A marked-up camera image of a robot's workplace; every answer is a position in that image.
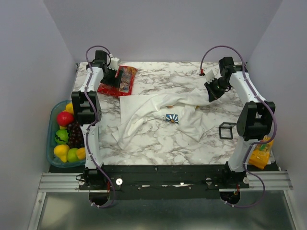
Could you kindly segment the white garment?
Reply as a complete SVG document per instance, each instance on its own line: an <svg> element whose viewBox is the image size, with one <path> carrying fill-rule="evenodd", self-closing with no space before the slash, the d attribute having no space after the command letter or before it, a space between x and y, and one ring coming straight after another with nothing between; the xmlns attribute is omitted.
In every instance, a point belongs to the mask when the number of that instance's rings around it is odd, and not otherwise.
<svg viewBox="0 0 307 230"><path fill-rule="evenodd" d="M210 105L204 91L121 96L121 124L112 135L121 149L126 148L141 126L153 119L174 124L177 129L199 142L203 134L217 126L216 120L198 107Z"/></svg>

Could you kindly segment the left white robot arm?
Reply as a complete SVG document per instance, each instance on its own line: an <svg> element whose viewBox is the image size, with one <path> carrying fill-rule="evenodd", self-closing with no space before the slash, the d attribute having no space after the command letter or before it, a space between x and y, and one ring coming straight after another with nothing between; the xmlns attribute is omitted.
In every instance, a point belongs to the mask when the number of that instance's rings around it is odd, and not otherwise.
<svg viewBox="0 0 307 230"><path fill-rule="evenodd" d="M103 171L103 159L99 155L99 126L102 111L97 90L101 80L115 75L110 71L118 70L119 58L113 57L108 49L103 48L95 51L95 57L90 61L88 53L93 48L102 48L102 46L92 46L86 51L87 76L80 89L71 93L71 100L74 116L80 124L84 139L85 183L91 184L95 189L102 189L105 185L114 188L111 179Z"/></svg>

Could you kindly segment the red snack bag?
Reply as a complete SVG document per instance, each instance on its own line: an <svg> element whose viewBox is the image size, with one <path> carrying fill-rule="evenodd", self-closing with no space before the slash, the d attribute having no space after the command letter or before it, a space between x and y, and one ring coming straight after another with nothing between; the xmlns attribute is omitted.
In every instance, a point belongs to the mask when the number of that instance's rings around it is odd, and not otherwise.
<svg viewBox="0 0 307 230"><path fill-rule="evenodd" d="M134 79L138 73L138 69L130 66L119 66L119 69L123 70L120 88L116 89L114 87L100 83L97 92L100 94L105 94L109 96L114 96L119 98L120 96L129 96L132 93Z"/></svg>

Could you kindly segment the yellow toy lemon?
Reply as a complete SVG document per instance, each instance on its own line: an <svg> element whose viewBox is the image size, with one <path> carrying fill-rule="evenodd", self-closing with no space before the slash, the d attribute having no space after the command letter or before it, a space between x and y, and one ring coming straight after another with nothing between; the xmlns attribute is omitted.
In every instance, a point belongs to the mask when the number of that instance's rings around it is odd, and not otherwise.
<svg viewBox="0 0 307 230"><path fill-rule="evenodd" d="M66 105L65 111L68 112L68 113L70 113L70 114L72 114L72 115L74 114L72 103L68 103L68 104Z"/></svg>

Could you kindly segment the teal plastic fruit bowl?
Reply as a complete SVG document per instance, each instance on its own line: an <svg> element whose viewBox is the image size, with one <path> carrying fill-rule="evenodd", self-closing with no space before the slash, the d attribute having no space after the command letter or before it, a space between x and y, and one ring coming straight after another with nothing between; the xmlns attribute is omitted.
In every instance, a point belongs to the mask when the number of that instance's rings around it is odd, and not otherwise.
<svg viewBox="0 0 307 230"><path fill-rule="evenodd" d="M47 131L47 145L46 145L46 158L50 165L57 168L72 168L84 166L85 160L76 162L62 162L57 156L54 155L54 148L58 145L54 139L56 132L59 130L57 123L57 115L66 109L66 105L71 103L70 100L65 100L56 104L50 113L48 131Z"/></svg>

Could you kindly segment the red toy apple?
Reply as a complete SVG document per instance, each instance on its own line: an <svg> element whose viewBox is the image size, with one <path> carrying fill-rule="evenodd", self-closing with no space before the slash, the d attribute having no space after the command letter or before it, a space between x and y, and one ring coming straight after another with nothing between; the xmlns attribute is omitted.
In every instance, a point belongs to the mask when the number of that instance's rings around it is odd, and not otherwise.
<svg viewBox="0 0 307 230"><path fill-rule="evenodd" d="M74 121L74 117L69 112L63 111L57 115L56 120L60 126L66 127L67 125L69 125L71 122Z"/></svg>

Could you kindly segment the purple toy grapes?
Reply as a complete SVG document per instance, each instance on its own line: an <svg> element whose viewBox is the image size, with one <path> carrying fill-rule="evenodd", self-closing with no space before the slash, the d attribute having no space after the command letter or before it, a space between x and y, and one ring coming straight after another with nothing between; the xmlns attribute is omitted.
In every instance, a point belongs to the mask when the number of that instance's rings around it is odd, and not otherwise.
<svg viewBox="0 0 307 230"><path fill-rule="evenodd" d="M80 128L80 124L75 120L72 123L68 124L67 131L69 132L69 140L68 145L72 148L83 148L84 147L84 139L83 133Z"/></svg>

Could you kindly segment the green toy watermelon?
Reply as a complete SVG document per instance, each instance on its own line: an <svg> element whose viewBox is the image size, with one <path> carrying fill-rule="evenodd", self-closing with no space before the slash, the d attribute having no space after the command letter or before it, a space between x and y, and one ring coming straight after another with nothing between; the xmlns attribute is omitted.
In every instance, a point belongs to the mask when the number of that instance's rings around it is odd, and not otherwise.
<svg viewBox="0 0 307 230"><path fill-rule="evenodd" d="M55 133L55 141L58 144L67 144L70 138L70 133L66 129L60 129Z"/></svg>

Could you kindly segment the yellow candy bag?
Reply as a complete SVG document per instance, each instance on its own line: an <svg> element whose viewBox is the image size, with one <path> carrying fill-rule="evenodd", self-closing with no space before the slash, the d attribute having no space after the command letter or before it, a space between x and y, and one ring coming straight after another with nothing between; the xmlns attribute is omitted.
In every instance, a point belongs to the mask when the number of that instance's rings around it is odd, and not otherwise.
<svg viewBox="0 0 307 230"><path fill-rule="evenodd" d="M274 140L266 144L258 144L253 150L248 163L263 170L269 162Z"/></svg>

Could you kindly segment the orange toy fruit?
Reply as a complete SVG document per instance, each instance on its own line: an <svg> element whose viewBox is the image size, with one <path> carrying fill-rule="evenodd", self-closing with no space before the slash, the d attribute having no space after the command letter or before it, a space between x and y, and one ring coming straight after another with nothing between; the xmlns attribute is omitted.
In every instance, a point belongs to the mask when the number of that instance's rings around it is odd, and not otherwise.
<svg viewBox="0 0 307 230"><path fill-rule="evenodd" d="M86 159L86 150L85 148L79 148L76 150L76 156L79 160L84 160Z"/></svg>

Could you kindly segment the green toy lime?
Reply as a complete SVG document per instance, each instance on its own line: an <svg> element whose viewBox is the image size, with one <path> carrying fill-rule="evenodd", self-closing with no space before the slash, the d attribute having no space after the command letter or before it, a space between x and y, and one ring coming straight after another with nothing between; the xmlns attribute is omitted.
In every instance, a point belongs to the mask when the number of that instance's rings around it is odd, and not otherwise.
<svg viewBox="0 0 307 230"><path fill-rule="evenodd" d="M77 162L79 161L79 158L77 157L77 148L71 148L68 151L67 154L67 161L68 162Z"/></svg>

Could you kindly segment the yellow toy pear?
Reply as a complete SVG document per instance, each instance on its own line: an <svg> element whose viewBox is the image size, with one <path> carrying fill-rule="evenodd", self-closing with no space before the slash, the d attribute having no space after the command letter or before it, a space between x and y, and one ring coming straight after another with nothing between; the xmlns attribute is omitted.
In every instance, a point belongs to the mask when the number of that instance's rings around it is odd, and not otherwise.
<svg viewBox="0 0 307 230"><path fill-rule="evenodd" d="M53 152L54 152L54 155L57 156L63 163L66 163L68 160L67 160L67 156L68 156L68 152L70 150L70 147L66 144L60 144L60 145L57 145Z"/></svg>

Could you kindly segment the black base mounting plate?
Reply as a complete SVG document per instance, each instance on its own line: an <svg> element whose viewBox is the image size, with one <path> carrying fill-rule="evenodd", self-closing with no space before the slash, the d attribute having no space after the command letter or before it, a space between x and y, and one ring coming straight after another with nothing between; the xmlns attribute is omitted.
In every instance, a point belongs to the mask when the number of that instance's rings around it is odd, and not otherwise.
<svg viewBox="0 0 307 230"><path fill-rule="evenodd" d="M219 189L234 188L242 186L248 188L247 175L251 174L261 181L255 172L261 172L250 166L244 180L238 184L224 184L221 181L224 165L106 165L103 171L111 179L114 188L105 184L98 184L97 180L86 184L84 180L85 168L51 167L48 173L76 173L76 180L81 183L82 188L87 185L91 188L108 189L107 193L89 194L91 199L115 199L115 200L162 200L162 199L220 199L225 198L229 202L236 202L244 192L220 192ZM266 171L279 171L276 165L271 165ZM142 188L136 189L137 185L166 185L178 184L180 182L194 184L192 189L187 188ZM263 189L260 193L267 192L265 184L261 181Z"/></svg>

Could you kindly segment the black square frame box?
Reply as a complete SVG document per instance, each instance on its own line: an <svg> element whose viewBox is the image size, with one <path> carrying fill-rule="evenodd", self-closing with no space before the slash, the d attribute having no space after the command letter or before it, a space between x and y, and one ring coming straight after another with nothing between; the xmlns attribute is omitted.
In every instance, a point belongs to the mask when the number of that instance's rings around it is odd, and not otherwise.
<svg viewBox="0 0 307 230"><path fill-rule="evenodd" d="M233 128L236 126L236 123L233 122L222 122L218 129L219 129L219 138L220 139L233 139Z"/></svg>

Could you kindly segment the aluminium rail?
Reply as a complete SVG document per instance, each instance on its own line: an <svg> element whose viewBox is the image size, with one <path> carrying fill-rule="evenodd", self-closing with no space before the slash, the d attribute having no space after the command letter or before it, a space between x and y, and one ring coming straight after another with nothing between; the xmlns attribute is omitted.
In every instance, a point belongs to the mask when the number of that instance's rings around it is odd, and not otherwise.
<svg viewBox="0 0 307 230"><path fill-rule="evenodd" d="M291 191L293 185L287 171L266 171L255 172L265 184L267 191ZM76 173L43 173L39 182L38 191L43 193L51 192L92 192L92 193L107 193L108 189L91 188L86 186L82 188L81 183L76 180ZM249 187L235 186L234 188L219 189L220 192L234 192L239 191L261 191L263 189L262 183L255 176L248 174L247 179ZM137 185L136 189L142 188L187 188L192 189L194 184L180 182L178 184L166 185Z"/></svg>

